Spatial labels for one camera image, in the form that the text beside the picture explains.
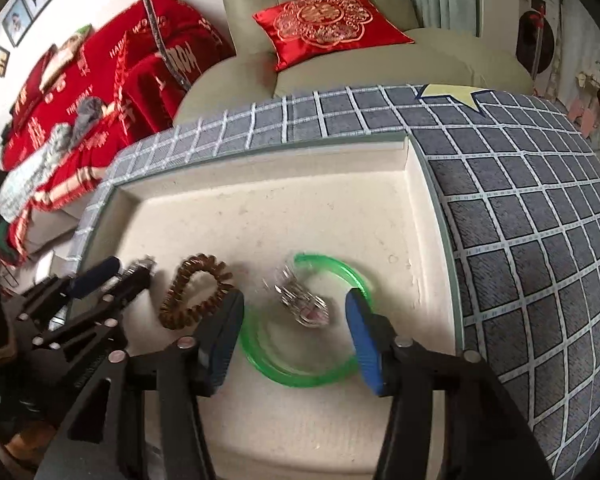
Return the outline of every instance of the green bangle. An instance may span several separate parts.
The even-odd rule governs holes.
[[[371,294],[362,277],[347,264],[324,256],[323,254],[298,253],[294,256],[294,264],[298,267],[313,267],[316,270],[331,272],[349,283],[354,288],[359,288],[371,305]],[[292,388],[312,388],[324,386],[342,380],[358,370],[358,362],[353,354],[343,364],[338,365],[324,373],[317,375],[298,374],[285,370],[275,364],[264,351],[258,341],[258,315],[252,308],[247,308],[244,313],[242,329],[240,330],[240,344],[247,356],[247,360],[265,377],[283,386]]]

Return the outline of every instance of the checkered fabric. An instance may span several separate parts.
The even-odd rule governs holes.
[[[419,89],[289,96],[130,146],[85,210],[68,270],[79,269],[120,184],[255,148],[410,136],[448,222],[465,346],[499,375],[555,477],[572,478],[600,441],[600,162],[545,101],[486,91],[474,94],[478,113]]]

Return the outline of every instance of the metal keychain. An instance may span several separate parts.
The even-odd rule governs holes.
[[[280,302],[294,315],[298,323],[307,328],[322,328],[329,324],[327,303],[301,285],[289,266],[280,270],[277,281],[273,286],[265,282],[265,286],[276,291]]]

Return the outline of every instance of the red fabric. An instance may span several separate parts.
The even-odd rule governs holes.
[[[193,7],[180,0],[152,1],[167,48],[180,44],[185,48],[188,42],[202,70],[234,54],[231,46]],[[128,30],[146,32],[143,36],[146,42],[134,42],[133,55],[125,65],[126,72],[157,51],[146,23],[144,5],[138,1],[85,41],[77,61],[65,69],[43,98],[39,97],[28,120],[13,127],[2,154],[5,170],[16,168],[35,152],[48,139],[55,124],[73,124],[77,105],[85,97],[99,97],[107,105],[114,101],[116,67]],[[190,81],[194,81],[199,73],[193,79],[189,74],[186,75]],[[155,130],[145,132],[144,136],[151,133],[155,133]]]
[[[29,119],[33,109],[38,106],[38,103],[42,101],[42,92],[40,91],[40,79],[42,73],[45,71],[46,66],[49,64],[49,60],[53,57],[56,52],[56,46],[52,45],[49,49],[40,57],[33,70],[27,77],[24,85],[20,89],[16,102],[13,104],[13,129],[19,130]]]
[[[194,82],[209,67],[233,55],[233,51],[195,9],[178,0],[169,1],[178,7],[181,20],[161,20],[165,46],[181,72]],[[99,33],[88,42],[97,38]],[[184,91],[168,72],[156,50],[147,27],[125,31],[113,63],[104,57],[99,64],[78,60],[69,65],[33,112],[23,131],[33,128],[45,140],[55,124],[72,124],[75,121],[77,105],[87,96],[103,99],[109,105],[110,113],[68,154],[49,181],[36,190],[20,216],[11,223],[9,242],[20,254],[21,263],[26,256],[24,243],[33,209],[61,209],[92,191],[119,150],[173,125]],[[96,54],[92,50],[90,59],[95,59]],[[3,154],[3,166],[5,169],[14,168],[33,151],[30,135],[12,136]]]
[[[253,19],[278,53],[277,72],[338,50],[414,43],[369,0],[291,0]]]

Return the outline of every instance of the screw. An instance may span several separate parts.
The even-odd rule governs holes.
[[[187,348],[193,348],[196,344],[196,340],[193,339],[190,335],[186,335],[178,339],[178,348],[186,350]]]
[[[126,352],[124,350],[114,350],[109,354],[110,363],[121,363],[126,358]]]
[[[478,352],[476,352],[475,350],[466,350],[462,354],[462,357],[464,357],[465,361],[469,361],[470,363],[479,363],[480,361],[482,361],[481,355],[478,354]]]
[[[408,348],[413,344],[413,339],[411,337],[398,335],[395,337],[394,343],[398,348]]]

